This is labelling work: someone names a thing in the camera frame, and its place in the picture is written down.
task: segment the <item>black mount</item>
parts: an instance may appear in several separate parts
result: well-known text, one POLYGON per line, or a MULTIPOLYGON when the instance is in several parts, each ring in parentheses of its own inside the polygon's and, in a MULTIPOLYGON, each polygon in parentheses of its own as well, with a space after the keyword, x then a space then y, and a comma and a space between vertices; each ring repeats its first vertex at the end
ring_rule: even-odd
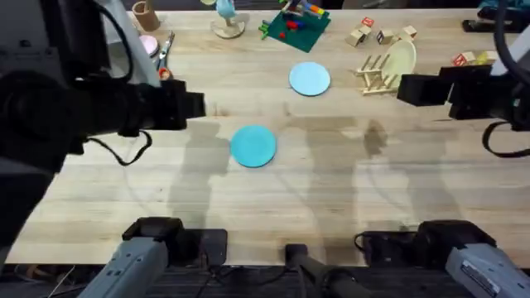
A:
POLYGON ((171 266, 204 262, 207 266, 221 266, 226 262, 228 233, 223 229, 184 229, 180 219, 140 218, 122 235, 123 241, 136 237, 165 243, 171 266))

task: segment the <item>cup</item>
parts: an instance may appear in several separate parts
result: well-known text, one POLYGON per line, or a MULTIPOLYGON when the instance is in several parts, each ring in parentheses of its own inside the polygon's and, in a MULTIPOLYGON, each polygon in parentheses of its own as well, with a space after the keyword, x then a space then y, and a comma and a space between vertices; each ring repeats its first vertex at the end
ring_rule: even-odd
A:
POLYGON ((132 6, 132 13, 138 19, 140 26, 145 31, 155 31, 160 27, 160 21, 150 1, 138 1, 132 6))

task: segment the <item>scissors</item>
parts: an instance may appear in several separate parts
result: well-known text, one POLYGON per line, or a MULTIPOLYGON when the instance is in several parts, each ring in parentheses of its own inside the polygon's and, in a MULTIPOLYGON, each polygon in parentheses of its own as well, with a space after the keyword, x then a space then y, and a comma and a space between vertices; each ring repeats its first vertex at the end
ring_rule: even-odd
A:
POLYGON ((158 70, 158 76, 161 80, 171 79, 173 74, 167 69, 167 53, 173 44, 173 39, 175 38, 175 33, 173 31, 169 32, 164 46, 162 47, 160 54, 158 55, 157 60, 155 60, 155 66, 158 70))

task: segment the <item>colorful toy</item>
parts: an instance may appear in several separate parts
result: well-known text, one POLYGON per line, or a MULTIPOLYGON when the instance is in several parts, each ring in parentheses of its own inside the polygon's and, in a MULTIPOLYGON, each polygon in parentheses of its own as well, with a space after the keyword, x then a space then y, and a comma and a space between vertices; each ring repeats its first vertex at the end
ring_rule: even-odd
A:
POLYGON ((495 50, 485 50, 477 57, 475 65, 492 65, 499 58, 495 50))
POLYGON ((271 23, 263 20, 262 25, 258 28, 258 30, 262 32, 262 40, 264 40, 268 36, 269 26, 271 26, 271 23))
POLYGON ((387 45, 392 42, 394 38, 394 33, 391 30, 380 30, 376 39, 378 40, 379 45, 387 45))
POLYGON ((492 65, 499 58, 494 50, 474 50, 458 54, 451 64, 453 66, 492 65))
POLYGON ((365 17, 365 18, 361 21, 361 23, 362 23, 363 25, 369 26, 370 28, 372 27, 372 25, 373 25, 374 22, 375 22, 374 20, 372 20, 371 18, 368 18, 368 17, 365 17))
POLYGON ((320 35, 329 25, 329 12, 309 4, 306 0, 280 0, 286 5, 268 24, 259 27, 262 39, 270 36, 309 53, 320 35))
POLYGON ((458 54, 452 61, 453 66, 467 66, 474 65, 477 59, 473 52, 468 51, 458 54))

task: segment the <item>green toy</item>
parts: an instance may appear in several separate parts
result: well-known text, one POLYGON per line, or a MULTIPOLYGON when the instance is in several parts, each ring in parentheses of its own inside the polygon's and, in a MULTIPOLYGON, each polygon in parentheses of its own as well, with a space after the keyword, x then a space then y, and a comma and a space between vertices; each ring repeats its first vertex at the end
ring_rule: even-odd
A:
POLYGON ((303 14, 302 16, 289 14, 288 18, 284 18, 284 14, 285 12, 278 13, 267 27, 263 27, 267 25, 263 21, 262 26, 259 28, 263 33, 262 39, 270 36, 306 53, 310 52, 320 35, 331 22, 329 12, 324 12, 320 18, 311 14, 303 14), (287 28, 287 21, 300 22, 304 26, 301 29, 290 30, 287 28))

